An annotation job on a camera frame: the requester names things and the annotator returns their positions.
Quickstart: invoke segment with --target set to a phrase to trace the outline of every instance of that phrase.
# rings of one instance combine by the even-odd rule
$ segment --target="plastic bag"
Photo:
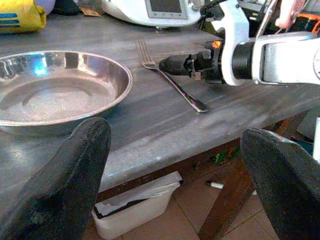
[[[34,0],[0,0],[0,32],[33,32],[45,26],[45,9]]]
[[[117,196],[101,201],[97,203],[95,207],[101,215],[106,216],[127,205],[129,202],[156,198],[168,192],[172,192],[180,186],[179,181],[181,180],[180,174],[175,171]]]

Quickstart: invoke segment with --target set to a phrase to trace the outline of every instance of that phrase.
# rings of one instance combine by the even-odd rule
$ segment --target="white appliance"
[[[140,25],[182,27],[200,19],[204,0],[102,0],[109,15]]]

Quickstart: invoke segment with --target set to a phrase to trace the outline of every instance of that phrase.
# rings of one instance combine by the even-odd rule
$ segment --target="gray countertop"
[[[112,147],[100,186],[104,191],[238,138],[246,128],[264,127],[319,105],[320,86],[315,85],[248,82],[232,87],[173,77],[212,108],[199,114],[160,75],[144,69],[136,54],[137,39],[146,40],[157,62],[198,52],[214,38],[194,27],[158,31],[108,16],[51,15],[39,33],[0,35],[0,57],[41,50],[82,51],[110,57],[132,71],[132,92],[106,117]],[[65,138],[0,131],[0,215]]]

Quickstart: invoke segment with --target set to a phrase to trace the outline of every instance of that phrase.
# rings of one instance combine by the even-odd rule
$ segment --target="fork handle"
[[[187,91],[183,90],[182,87],[180,87],[175,80],[173,80],[168,74],[166,74],[164,71],[158,69],[158,71],[171,83],[174,88],[183,96],[183,98],[190,104],[190,106],[196,110],[198,113],[206,113],[210,110],[210,108],[204,104],[202,101],[196,99],[194,96],[192,96]]]

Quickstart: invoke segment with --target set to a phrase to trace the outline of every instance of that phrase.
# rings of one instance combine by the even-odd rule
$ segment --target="stainless steel bowl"
[[[128,68],[74,51],[27,52],[0,58],[0,128],[27,135],[71,132],[105,113],[133,87]]]

